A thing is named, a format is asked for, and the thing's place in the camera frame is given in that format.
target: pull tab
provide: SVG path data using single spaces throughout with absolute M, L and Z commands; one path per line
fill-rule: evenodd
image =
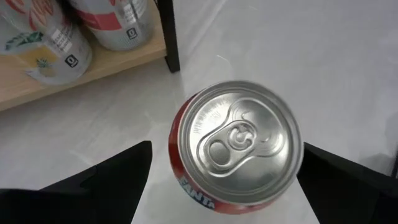
M 221 126 L 204 136 L 197 158 L 214 175 L 231 172 L 250 157 L 270 157 L 285 144 L 286 133 L 271 111 L 251 98 L 235 101 Z
M 211 135 L 207 139 L 203 150 L 208 162 L 215 169 L 230 170 L 254 150 L 256 138 L 256 129 L 252 124 L 243 120 L 233 121 Z M 222 150 L 223 152 L 212 153 L 211 149 L 214 144 L 221 144 L 221 146 L 215 146 L 215 150 Z M 225 157 L 229 157 L 229 160 L 223 162 Z

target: black object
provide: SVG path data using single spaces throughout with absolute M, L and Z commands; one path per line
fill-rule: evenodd
M 398 223 L 398 180 L 305 143 L 297 175 L 321 224 Z
M 0 223 L 130 224 L 151 162 L 144 141 L 42 190 L 0 190 Z
M 174 73 L 180 71 L 180 58 L 178 56 L 177 33 L 175 31 L 173 0 L 158 0 L 160 20 L 166 43 L 167 56 L 165 57 L 169 70 Z
M 395 161 L 394 166 L 392 168 L 391 177 L 393 177 L 395 179 L 398 179 L 398 149 L 397 149 L 396 153 L 397 153 L 396 154 L 396 161 Z

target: black shelf leg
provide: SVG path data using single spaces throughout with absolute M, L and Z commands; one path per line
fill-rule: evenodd
M 157 8 L 162 22 L 164 41 L 167 56 L 165 57 L 170 72 L 180 71 L 180 58 L 178 57 L 177 33 L 175 32 L 175 19 L 173 0 L 157 0 Z

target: fanta logo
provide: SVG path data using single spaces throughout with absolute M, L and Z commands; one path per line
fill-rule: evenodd
M 8 5 L 10 5 L 10 7 L 13 10 L 15 10 L 21 14 L 25 14 L 24 9 L 23 9 L 25 4 L 22 0 L 6 0 L 6 3 Z
M 43 26 L 47 26 L 46 14 L 53 15 L 54 8 L 50 0 L 32 0 L 32 9 L 29 12 L 29 24 L 33 30 L 37 30 L 34 17 Z
M 32 5 L 27 8 L 23 0 L 6 0 L 10 7 L 21 13 L 25 14 L 28 12 L 28 20 L 30 28 L 36 31 L 36 23 L 42 26 L 47 26 L 47 14 L 52 16 L 54 14 L 54 8 L 51 0 L 31 0 Z
M 204 196 L 201 192 L 193 189 L 185 176 L 182 176 L 178 181 L 180 182 L 181 187 L 191 196 L 191 198 L 195 199 L 198 203 L 207 208 L 215 209 L 214 202 L 212 202 L 210 198 Z
M 112 6 L 116 5 L 117 0 L 109 0 Z

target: can lid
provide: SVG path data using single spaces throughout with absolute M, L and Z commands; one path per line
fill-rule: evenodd
M 188 174 L 220 201 L 271 201 L 293 182 L 302 162 L 303 144 L 291 111 L 254 83 L 224 82 L 199 92 L 179 130 Z

